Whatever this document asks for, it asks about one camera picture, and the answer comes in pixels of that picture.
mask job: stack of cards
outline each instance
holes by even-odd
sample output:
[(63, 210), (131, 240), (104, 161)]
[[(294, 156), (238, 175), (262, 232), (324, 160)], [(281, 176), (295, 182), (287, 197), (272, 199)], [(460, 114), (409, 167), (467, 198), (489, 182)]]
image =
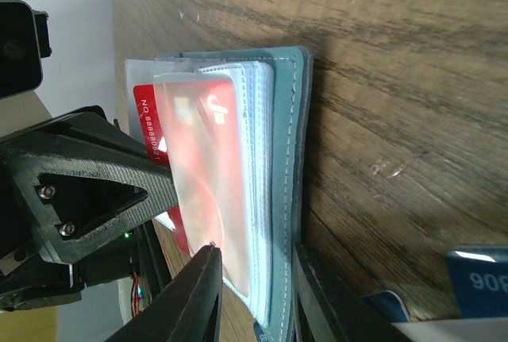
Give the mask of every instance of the stack of cards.
[(158, 219), (193, 255), (221, 249), (225, 283), (267, 325), (274, 72), (259, 61), (127, 60), (131, 135), (169, 163), (179, 208)]

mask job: printed number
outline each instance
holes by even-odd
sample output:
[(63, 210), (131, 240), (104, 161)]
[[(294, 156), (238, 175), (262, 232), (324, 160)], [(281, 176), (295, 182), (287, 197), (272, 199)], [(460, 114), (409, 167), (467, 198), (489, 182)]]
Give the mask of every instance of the printed number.
[(501, 289), (503, 292), (508, 293), (508, 276), (496, 277), (487, 273), (482, 277), (482, 275), (472, 272), (469, 275), (469, 279), (472, 282), (473, 288), (477, 290), (487, 288), (491, 292), (499, 292)]
[(485, 284), (483, 283), (482, 276), (473, 272), (469, 275), (471, 281), (473, 281), (473, 286), (475, 289), (482, 290)]

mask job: screw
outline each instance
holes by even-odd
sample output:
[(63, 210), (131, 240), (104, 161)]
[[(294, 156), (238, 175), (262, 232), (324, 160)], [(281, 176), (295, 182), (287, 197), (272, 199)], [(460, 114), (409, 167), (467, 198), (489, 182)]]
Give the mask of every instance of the screw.
[(20, 262), (26, 259), (26, 251), (23, 248), (19, 248), (13, 255), (14, 260)]
[(12, 60), (21, 60), (23, 56), (25, 56), (26, 50), (22, 44), (12, 40), (7, 42), (7, 44), (3, 47), (3, 54), (9, 59)]
[(51, 199), (56, 194), (56, 187), (55, 187), (55, 185), (42, 186), (39, 189), (38, 194), (39, 194), (39, 198), (41, 198), (41, 199)]
[(72, 236), (72, 234), (76, 232), (76, 225), (71, 221), (68, 221), (60, 226), (58, 232), (62, 236)]

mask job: white stitching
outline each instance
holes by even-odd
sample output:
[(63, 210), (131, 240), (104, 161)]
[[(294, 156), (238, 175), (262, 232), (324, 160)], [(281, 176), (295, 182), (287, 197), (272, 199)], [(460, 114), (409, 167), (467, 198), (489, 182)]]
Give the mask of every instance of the white stitching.
[[(293, 127), (293, 116), (294, 116), (294, 97), (296, 95), (296, 62), (292, 58), (219, 58), (221, 60), (290, 60), (293, 63), (293, 85), (291, 88), (291, 107), (290, 107), (290, 121), (289, 127), (287, 130), (287, 150), (286, 150), (286, 168), (284, 171), (284, 303), (283, 303), (283, 318), (280, 322), (280, 335), (279, 342), (283, 340), (283, 332), (284, 332), (284, 318), (286, 317), (286, 303), (287, 303), (287, 284), (289, 282), (289, 278), (287, 275), (287, 173), (289, 171), (289, 158), (290, 158), (290, 142), (291, 142), (291, 128)], [(270, 336), (272, 340), (274, 340), (273, 336), (270, 334), (268, 330), (265, 332)]]

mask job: blue card with number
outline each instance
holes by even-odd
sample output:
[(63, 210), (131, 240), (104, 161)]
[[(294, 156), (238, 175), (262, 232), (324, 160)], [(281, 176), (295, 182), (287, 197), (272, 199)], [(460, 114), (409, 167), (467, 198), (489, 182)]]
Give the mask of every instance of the blue card with number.
[(508, 246), (460, 246), (446, 265), (463, 318), (508, 317)]
[(269, 342), (268, 336), (264, 333), (264, 330), (261, 328), (260, 324), (254, 322), (252, 326), (254, 328), (254, 334), (256, 334), (257, 342)]

